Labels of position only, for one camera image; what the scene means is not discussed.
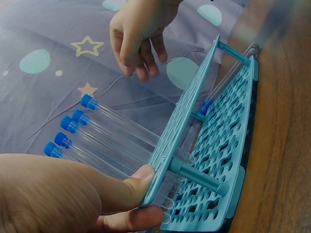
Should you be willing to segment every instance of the hand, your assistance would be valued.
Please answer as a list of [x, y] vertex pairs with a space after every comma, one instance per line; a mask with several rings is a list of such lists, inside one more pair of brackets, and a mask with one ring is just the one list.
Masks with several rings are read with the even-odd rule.
[[135, 209], [155, 172], [143, 166], [125, 181], [75, 162], [0, 155], [0, 232], [137, 232], [159, 225], [163, 211]]
[[110, 22], [110, 41], [120, 69], [126, 76], [134, 71], [142, 81], [159, 75], [151, 51], [153, 45], [160, 62], [167, 53], [163, 31], [177, 15], [181, 0], [129, 0]]

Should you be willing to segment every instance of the teal polka dot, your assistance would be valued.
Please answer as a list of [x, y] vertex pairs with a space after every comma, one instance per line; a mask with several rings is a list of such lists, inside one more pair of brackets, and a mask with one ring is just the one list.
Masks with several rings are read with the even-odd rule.
[[102, 6], [110, 11], [119, 11], [125, 4], [125, 0], [106, 0]]
[[38, 74], [46, 70], [51, 62], [51, 55], [46, 50], [35, 50], [25, 56], [19, 63], [19, 68], [28, 74]]
[[210, 4], [200, 6], [198, 13], [214, 26], [219, 26], [223, 19], [221, 11], [216, 6]]
[[185, 90], [197, 69], [198, 65], [192, 60], [186, 57], [177, 57], [167, 63], [166, 73], [176, 87]]

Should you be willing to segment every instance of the yellow star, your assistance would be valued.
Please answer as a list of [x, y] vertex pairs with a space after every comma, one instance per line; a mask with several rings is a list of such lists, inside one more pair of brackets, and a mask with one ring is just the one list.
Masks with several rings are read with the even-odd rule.
[[89, 96], [94, 97], [93, 93], [97, 91], [98, 88], [96, 87], [91, 87], [89, 83], [86, 83], [84, 87], [78, 87], [78, 90], [81, 91], [81, 98], [85, 95], [88, 94]]
[[[81, 45], [84, 45], [86, 42], [90, 43], [91, 45], [95, 45], [94, 48], [93, 48], [93, 51], [90, 51], [90, 50], [82, 51], [81, 50]], [[95, 41], [93, 41], [91, 39], [91, 37], [87, 36], [86, 38], [83, 39], [83, 41], [71, 43], [71, 45], [77, 48], [77, 52], [76, 52], [76, 56], [77, 57], [79, 57], [79, 56], [81, 56], [82, 54], [85, 54], [85, 53], [89, 53], [91, 55], [94, 55], [94, 56], [98, 57], [99, 56], [98, 48], [103, 46], [104, 42], [95, 42]]]

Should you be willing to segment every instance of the light blue test tube rack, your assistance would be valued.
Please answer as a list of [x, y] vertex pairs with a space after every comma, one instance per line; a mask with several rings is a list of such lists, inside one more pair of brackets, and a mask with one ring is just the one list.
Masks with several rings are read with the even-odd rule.
[[[236, 58], [243, 66], [223, 92], [210, 103], [204, 116], [194, 111], [193, 107], [216, 49]], [[256, 93], [253, 87], [257, 82], [258, 63], [254, 56], [246, 58], [221, 42], [218, 36], [177, 103], [154, 150], [149, 164], [155, 168], [156, 175], [142, 206], [152, 201], [167, 169], [183, 175], [180, 167], [173, 164], [173, 153], [190, 115], [203, 122], [192, 152], [196, 159], [193, 168], [228, 185], [228, 191], [219, 194], [193, 180], [185, 181], [181, 184], [182, 191], [173, 198], [175, 207], [169, 211], [171, 222], [162, 225], [162, 230], [215, 232], [221, 228], [226, 218], [234, 216], [245, 177], [241, 159], [245, 138], [249, 133], [247, 127], [252, 97]]]

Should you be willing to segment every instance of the blue test tube cap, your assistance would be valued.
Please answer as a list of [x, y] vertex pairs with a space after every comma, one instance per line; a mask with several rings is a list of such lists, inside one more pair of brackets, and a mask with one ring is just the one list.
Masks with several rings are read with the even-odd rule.
[[53, 158], [62, 158], [63, 152], [60, 148], [58, 148], [53, 142], [48, 142], [43, 149], [43, 152]]
[[55, 138], [54, 138], [54, 142], [61, 146], [61, 147], [65, 147], [66, 149], [71, 148], [72, 146], [72, 142], [71, 140], [68, 139], [68, 137], [66, 136], [66, 134], [59, 132]]
[[81, 123], [83, 125], [89, 124], [89, 117], [80, 109], [77, 109], [76, 111], [73, 112], [72, 119], [75, 122]]
[[97, 101], [90, 95], [85, 94], [82, 99], [80, 104], [85, 107], [85, 108], [89, 108], [91, 110], [96, 110], [98, 107], [98, 103]]
[[206, 101], [204, 101], [202, 103], [202, 108], [200, 110], [200, 114], [206, 116], [208, 108], [213, 104], [213, 100], [212, 99], [207, 99]]
[[69, 116], [65, 116], [62, 119], [62, 121], [60, 122], [60, 127], [71, 133], [76, 133], [79, 130], [79, 125], [77, 124], [77, 122], [75, 122]]

